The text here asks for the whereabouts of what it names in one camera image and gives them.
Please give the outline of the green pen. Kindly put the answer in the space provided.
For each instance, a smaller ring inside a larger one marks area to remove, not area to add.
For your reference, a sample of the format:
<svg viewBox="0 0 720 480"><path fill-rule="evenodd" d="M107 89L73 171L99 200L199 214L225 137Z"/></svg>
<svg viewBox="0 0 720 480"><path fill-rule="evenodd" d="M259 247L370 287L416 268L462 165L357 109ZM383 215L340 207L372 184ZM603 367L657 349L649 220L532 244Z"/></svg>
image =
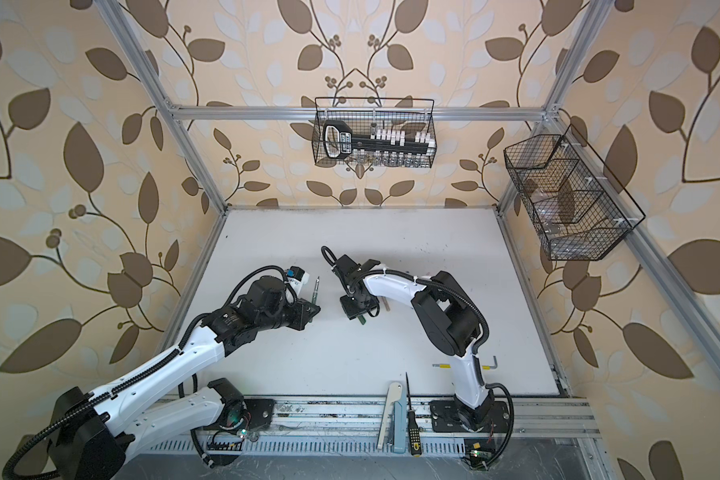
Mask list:
<svg viewBox="0 0 720 480"><path fill-rule="evenodd" d="M318 276L318 277L315 279L314 287L313 287L313 292L312 292L312 295L311 295L311 303L313 303L313 304L315 304L315 305L317 305L317 303L318 303L319 285L320 285L320 277Z"/></svg>

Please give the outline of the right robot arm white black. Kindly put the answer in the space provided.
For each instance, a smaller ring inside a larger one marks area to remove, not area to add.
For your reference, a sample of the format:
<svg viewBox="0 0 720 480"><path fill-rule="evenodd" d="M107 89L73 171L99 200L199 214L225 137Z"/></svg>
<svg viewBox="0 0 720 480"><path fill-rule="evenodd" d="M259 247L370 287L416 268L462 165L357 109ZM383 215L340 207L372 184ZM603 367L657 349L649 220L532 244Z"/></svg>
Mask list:
<svg viewBox="0 0 720 480"><path fill-rule="evenodd" d="M450 273L419 277L377 260L359 264L347 255L336 256L327 246L321 254L345 292L340 302L349 319L377 315L382 298L406 304L434 347L454 359L456 418L463 428L482 431L493 425L495 414L503 416L508 432L513 430L515 411L508 388L483 378L478 351L490 335L487 320Z"/></svg>

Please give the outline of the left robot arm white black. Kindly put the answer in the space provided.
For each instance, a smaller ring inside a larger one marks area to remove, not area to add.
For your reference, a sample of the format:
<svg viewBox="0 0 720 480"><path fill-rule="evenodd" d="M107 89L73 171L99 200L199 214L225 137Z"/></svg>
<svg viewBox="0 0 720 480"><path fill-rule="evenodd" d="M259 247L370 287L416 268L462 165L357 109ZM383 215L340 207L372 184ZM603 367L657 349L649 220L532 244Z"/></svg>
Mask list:
<svg viewBox="0 0 720 480"><path fill-rule="evenodd" d="M218 422L242 403L226 379L165 405L157 402L201 370L253 342L261 331L301 331L319 306L299 293L309 275L302 268L260 267L242 280L247 293L233 289L223 305L196 316L176 344L125 376L88 393L74 387L59 397L50 424L20 445L2 470L20 479L20 461L44 445L54 465L38 479L110 479L141 451L184 430Z"/></svg>

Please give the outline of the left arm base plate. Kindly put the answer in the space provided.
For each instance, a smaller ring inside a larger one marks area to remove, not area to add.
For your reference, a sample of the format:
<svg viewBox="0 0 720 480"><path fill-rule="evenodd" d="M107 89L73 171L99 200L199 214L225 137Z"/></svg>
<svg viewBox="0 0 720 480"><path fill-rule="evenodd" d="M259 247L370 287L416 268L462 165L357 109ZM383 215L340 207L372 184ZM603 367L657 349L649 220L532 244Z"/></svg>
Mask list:
<svg viewBox="0 0 720 480"><path fill-rule="evenodd" d="M275 400L271 398L245 398L227 403L219 417L205 431L222 431L241 434L243 430L268 427L274 416Z"/></svg>

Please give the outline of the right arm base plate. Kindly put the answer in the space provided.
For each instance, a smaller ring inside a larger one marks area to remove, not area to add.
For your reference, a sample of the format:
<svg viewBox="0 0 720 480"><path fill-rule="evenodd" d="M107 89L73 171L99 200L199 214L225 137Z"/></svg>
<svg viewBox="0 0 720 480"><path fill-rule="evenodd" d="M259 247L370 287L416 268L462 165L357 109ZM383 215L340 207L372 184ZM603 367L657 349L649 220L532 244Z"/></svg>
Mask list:
<svg viewBox="0 0 720 480"><path fill-rule="evenodd" d="M429 402L431 429L436 433L506 433L509 413L504 401L495 401L482 420L474 420L456 400L432 400Z"/></svg>

